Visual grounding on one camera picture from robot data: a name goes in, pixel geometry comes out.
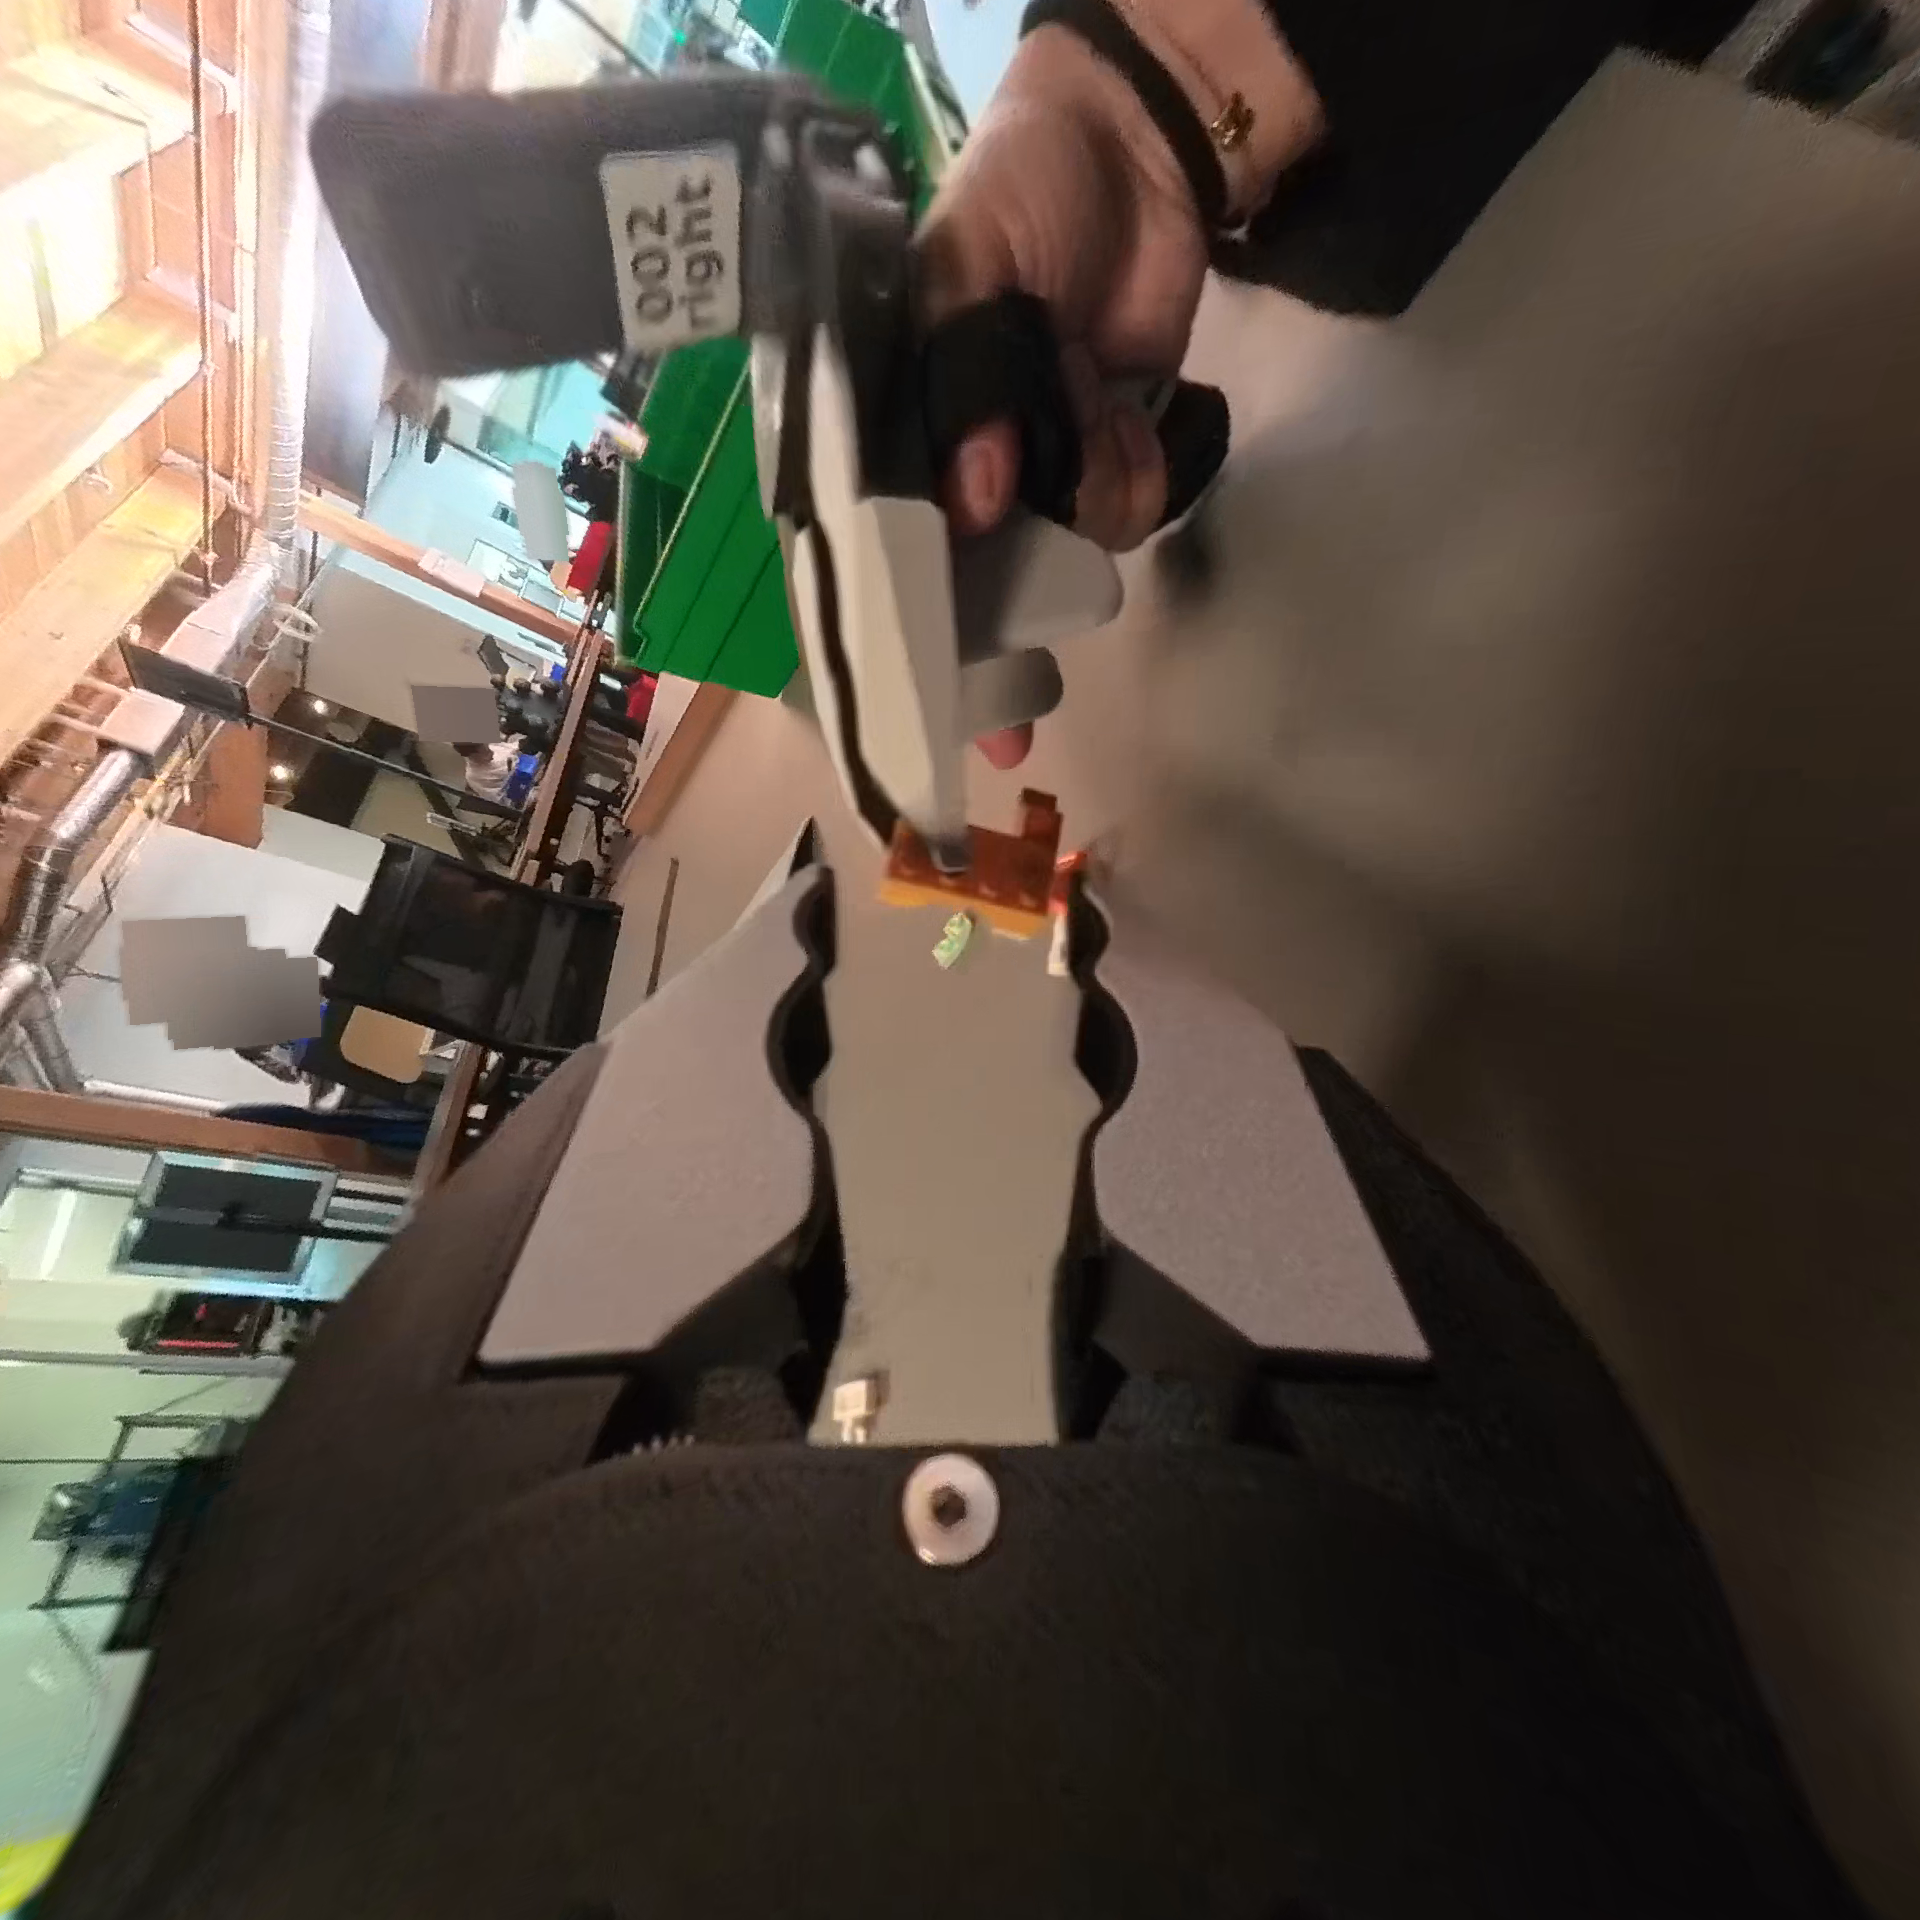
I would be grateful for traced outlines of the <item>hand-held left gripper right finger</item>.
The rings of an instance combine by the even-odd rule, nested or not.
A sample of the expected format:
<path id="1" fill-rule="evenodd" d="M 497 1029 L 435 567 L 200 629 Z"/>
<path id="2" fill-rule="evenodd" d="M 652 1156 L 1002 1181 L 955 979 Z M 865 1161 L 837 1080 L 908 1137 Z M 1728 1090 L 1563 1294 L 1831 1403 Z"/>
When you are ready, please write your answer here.
<path id="1" fill-rule="evenodd" d="M 1119 1367 L 1428 1367 L 1428 1337 L 1267 1012 L 1088 884 L 1072 1228 Z"/>

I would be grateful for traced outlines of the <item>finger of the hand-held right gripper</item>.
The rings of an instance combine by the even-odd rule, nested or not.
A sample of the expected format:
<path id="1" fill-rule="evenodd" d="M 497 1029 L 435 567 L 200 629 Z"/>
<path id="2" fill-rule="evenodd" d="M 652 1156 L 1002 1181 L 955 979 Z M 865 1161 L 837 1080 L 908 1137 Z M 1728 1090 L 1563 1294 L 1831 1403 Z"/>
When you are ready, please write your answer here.
<path id="1" fill-rule="evenodd" d="M 924 499 L 852 504 L 852 684 L 865 772 L 933 862 L 969 862 L 948 522 Z"/>
<path id="2" fill-rule="evenodd" d="M 780 542 L 788 618 L 800 653 L 806 700 L 846 807 L 876 846 L 892 842 L 900 808 L 865 765 L 852 661 L 843 637 L 834 559 L 813 499 L 810 356 L 806 338 L 750 340 L 750 404 L 762 508 Z"/>

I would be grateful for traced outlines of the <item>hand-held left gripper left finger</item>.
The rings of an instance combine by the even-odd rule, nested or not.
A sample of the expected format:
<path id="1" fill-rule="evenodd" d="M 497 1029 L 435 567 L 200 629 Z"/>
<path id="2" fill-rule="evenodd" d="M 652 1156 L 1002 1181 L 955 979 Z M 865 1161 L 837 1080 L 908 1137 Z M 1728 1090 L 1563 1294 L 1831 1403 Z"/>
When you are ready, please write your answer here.
<path id="1" fill-rule="evenodd" d="M 829 1365 L 839 1195 L 815 1092 L 837 933 L 806 821 L 732 928 L 598 1047 L 480 1368 Z"/>

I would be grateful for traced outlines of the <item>orange brown lego assembly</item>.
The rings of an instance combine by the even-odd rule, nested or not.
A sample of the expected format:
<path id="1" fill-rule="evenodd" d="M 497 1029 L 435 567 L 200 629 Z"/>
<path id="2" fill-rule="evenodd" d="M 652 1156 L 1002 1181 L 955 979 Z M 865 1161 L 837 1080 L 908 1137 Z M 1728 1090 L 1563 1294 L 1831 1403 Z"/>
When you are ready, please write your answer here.
<path id="1" fill-rule="evenodd" d="M 906 822 L 892 828 L 876 896 L 897 908 L 967 912 L 1010 941 L 1050 935 L 1068 912 L 1078 854 L 1062 848 L 1059 799 L 1025 788 L 1015 828 L 973 826 L 959 868 L 943 868 L 924 838 Z"/>

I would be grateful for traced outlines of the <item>person's right forearm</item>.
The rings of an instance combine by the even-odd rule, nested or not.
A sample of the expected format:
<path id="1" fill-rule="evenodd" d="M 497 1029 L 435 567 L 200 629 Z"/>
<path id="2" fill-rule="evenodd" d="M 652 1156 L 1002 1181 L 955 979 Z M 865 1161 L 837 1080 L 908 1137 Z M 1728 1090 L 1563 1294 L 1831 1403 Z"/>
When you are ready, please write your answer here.
<path id="1" fill-rule="evenodd" d="M 1507 179 L 1632 36 L 1632 5 L 1258 5 L 1280 52 L 1261 207 L 1207 264 L 1336 316 L 1402 315 Z M 1114 5 L 1026 5 L 1111 67 Z"/>

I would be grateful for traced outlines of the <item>person's right hand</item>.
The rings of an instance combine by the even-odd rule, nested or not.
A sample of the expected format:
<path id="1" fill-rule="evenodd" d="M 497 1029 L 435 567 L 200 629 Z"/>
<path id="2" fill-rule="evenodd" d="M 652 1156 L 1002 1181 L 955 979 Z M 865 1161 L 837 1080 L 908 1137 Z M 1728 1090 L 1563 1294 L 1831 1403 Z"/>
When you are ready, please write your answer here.
<path id="1" fill-rule="evenodd" d="M 1233 408 L 1184 378 L 1207 276 L 1189 180 L 1085 36 L 1020 39 L 919 234 L 924 335 L 1019 294 L 1047 312 L 1080 453 L 1071 528 L 1143 547 L 1215 487 Z"/>

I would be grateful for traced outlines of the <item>green table tennis table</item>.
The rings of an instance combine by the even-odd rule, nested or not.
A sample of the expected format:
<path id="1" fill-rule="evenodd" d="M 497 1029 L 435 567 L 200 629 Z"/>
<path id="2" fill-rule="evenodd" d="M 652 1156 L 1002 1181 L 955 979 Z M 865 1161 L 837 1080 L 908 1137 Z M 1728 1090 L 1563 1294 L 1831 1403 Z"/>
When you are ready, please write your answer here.
<path id="1" fill-rule="evenodd" d="M 967 138 L 933 56 L 858 5 L 740 5 L 778 71 L 866 111 L 924 215 Z M 800 669 L 782 548 L 762 508 L 750 349 L 673 353 L 652 377 L 643 456 L 622 479 L 618 649 L 648 674 L 774 700 Z"/>

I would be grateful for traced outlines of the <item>black mesh chair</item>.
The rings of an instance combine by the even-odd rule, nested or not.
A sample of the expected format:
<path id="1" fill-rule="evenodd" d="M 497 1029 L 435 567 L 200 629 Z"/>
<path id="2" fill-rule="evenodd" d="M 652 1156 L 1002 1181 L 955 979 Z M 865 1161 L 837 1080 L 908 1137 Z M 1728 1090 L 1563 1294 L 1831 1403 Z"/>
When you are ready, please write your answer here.
<path id="1" fill-rule="evenodd" d="M 328 1001 L 495 1052 L 561 1061 L 601 1030 L 622 908 L 389 835 L 359 908 L 317 941 Z"/>

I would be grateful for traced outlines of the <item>white cabinet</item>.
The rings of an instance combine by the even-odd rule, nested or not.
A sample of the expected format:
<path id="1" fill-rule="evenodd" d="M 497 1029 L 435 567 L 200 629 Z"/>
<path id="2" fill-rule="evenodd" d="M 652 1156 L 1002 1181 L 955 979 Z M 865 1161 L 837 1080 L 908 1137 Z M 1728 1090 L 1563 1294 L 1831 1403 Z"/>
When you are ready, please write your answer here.
<path id="1" fill-rule="evenodd" d="M 302 684 L 425 743 L 491 746 L 502 739 L 498 694 L 479 629 L 340 560 L 317 577 L 306 606 L 317 637 Z"/>

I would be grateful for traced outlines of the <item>black monitor on stand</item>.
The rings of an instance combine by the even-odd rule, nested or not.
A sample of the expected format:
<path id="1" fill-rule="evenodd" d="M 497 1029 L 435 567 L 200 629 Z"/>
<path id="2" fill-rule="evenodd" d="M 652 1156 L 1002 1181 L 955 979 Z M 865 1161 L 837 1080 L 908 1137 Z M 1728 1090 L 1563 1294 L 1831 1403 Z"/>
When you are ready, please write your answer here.
<path id="1" fill-rule="evenodd" d="M 156 1152 L 114 1242 L 120 1276 L 300 1281 L 338 1176 L 328 1166 Z"/>

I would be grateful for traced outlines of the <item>black wrist band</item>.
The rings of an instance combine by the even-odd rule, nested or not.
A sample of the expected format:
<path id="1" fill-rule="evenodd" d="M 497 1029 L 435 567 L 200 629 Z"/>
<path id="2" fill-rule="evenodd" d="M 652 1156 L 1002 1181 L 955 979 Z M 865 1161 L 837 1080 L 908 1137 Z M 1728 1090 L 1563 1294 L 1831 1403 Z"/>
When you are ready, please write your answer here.
<path id="1" fill-rule="evenodd" d="M 1247 228 L 1271 187 L 1263 107 L 1283 49 L 1258 5 L 1114 5 L 1113 56 L 1211 237 Z"/>

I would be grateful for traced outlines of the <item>black wall screen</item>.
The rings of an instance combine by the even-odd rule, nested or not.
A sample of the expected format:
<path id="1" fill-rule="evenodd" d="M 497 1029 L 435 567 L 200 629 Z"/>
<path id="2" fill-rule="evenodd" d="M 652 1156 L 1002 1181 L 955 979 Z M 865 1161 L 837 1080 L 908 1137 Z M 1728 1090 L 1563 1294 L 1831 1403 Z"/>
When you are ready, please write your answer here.
<path id="1" fill-rule="evenodd" d="M 175 702 L 221 724 L 245 729 L 256 724 L 253 699 L 245 683 L 140 644 L 132 637 L 122 637 L 117 650 L 132 690 Z"/>

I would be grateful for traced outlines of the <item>metal duct pipe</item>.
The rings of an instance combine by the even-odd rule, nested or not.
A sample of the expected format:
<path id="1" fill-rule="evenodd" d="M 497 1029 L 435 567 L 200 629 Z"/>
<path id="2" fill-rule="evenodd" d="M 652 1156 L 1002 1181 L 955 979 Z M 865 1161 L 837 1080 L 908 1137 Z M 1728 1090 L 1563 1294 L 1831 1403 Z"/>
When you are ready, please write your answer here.
<path id="1" fill-rule="evenodd" d="M 39 1087 L 84 1094 L 75 1057 L 63 1036 L 58 990 L 46 956 L 60 915 L 83 876 L 84 854 L 135 807 L 139 833 L 173 811 L 167 765 L 187 733 L 179 702 L 149 690 L 127 690 L 98 729 L 93 771 L 60 811 L 37 828 L 22 852 L 4 907 L 2 1030 L 4 1051 L 22 1044 Z"/>

